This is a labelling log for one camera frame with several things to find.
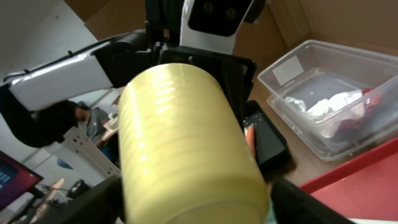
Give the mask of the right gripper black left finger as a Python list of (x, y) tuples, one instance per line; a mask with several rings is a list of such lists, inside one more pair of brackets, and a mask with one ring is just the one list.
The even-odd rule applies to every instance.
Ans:
[(102, 181), (62, 207), (52, 208), (38, 224), (110, 224), (124, 221), (123, 191), (118, 175)]

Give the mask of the yellow plastic cup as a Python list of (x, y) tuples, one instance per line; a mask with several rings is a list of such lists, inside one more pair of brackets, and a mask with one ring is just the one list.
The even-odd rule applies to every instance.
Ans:
[(262, 224), (268, 189), (219, 83), (183, 63), (141, 72), (119, 102), (126, 223)]

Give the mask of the red wrapper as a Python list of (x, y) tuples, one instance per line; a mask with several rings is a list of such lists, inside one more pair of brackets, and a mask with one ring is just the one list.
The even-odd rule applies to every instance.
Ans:
[[(343, 100), (345, 106), (354, 103), (356, 100), (362, 98), (368, 93), (372, 92), (373, 88), (365, 88), (361, 90), (348, 91), (343, 93)], [(352, 106), (347, 109), (341, 116), (341, 122), (338, 126), (338, 131), (350, 131), (355, 129), (361, 129), (365, 122), (373, 116), (378, 110), (379, 105), (382, 102), (382, 95), (377, 94), (372, 96), (359, 105)]]

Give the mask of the white paper napkin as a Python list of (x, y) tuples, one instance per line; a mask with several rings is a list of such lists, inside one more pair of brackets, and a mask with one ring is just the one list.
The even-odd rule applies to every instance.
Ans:
[[(303, 100), (298, 100), (293, 97), (286, 97), (285, 101), (296, 108), (307, 118), (311, 123), (317, 123), (325, 119), (331, 118), (331, 116), (337, 111), (345, 107), (343, 100), (343, 93), (333, 95), (331, 98), (324, 98), (318, 101), (311, 108), (307, 109), (307, 106)], [(317, 129), (321, 136), (324, 138), (332, 138), (338, 131), (338, 126), (341, 122), (341, 115), (336, 118), (332, 118), (326, 124), (319, 126)]]

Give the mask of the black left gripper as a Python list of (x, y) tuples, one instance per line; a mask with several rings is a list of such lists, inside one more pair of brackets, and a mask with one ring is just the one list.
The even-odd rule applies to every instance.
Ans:
[(221, 85), (236, 120), (243, 124), (256, 64), (248, 58), (179, 44), (184, 1), (146, 0), (146, 31), (155, 46), (155, 64), (186, 63), (201, 68)]

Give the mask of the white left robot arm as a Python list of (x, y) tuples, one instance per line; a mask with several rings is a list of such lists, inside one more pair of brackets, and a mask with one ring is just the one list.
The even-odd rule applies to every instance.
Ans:
[(243, 22), (253, 22), (263, 1), (146, 1), (145, 27), (69, 52), (53, 62), (5, 78), (1, 115), (23, 144), (63, 142), (77, 120), (68, 100), (127, 85), (148, 68), (182, 63), (210, 73), (238, 121), (256, 64), (232, 54)]

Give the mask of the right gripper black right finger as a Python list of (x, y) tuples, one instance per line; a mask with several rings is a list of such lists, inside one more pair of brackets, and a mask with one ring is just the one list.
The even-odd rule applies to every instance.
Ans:
[(281, 224), (354, 224), (285, 179), (273, 181), (271, 200)]

